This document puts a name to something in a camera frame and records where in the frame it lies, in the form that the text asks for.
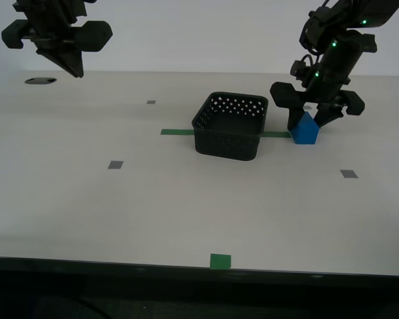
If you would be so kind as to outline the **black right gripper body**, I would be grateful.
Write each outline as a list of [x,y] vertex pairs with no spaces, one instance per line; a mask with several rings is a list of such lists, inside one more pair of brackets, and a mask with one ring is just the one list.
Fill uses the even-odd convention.
[[326,85],[314,81],[309,90],[297,91],[291,83],[275,82],[270,87],[271,96],[280,108],[300,108],[305,102],[315,104],[337,104],[346,106],[348,115],[359,116],[365,109],[365,103],[354,91],[340,90],[337,85]]

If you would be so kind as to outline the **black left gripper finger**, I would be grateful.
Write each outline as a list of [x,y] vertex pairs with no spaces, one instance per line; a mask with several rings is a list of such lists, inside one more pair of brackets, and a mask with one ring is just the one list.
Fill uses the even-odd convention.
[[63,68],[75,78],[84,76],[82,51],[76,49],[63,53]]
[[72,54],[56,53],[55,51],[48,51],[43,49],[37,49],[36,53],[55,63],[61,69],[77,77],[76,63],[74,62],[74,56]]

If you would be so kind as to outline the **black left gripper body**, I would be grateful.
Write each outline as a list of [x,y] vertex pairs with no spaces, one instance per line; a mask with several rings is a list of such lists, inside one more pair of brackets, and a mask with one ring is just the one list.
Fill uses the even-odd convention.
[[1,32],[10,49],[22,49],[30,40],[38,53],[67,54],[98,52],[112,37],[111,26],[105,21],[87,21],[76,27],[79,17],[87,16],[85,8],[16,8],[25,19],[17,19]]

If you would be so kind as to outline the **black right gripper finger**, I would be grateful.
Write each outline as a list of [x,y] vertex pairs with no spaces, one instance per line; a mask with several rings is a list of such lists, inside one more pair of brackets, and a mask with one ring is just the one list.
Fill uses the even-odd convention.
[[314,121],[318,127],[322,128],[328,123],[342,118],[343,106],[338,104],[318,104],[317,113],[314,117]]
[[289,108],[289,118],[287,123],[288,131],[293,130],[297,126],[304,113],[305,111],[302,104]]

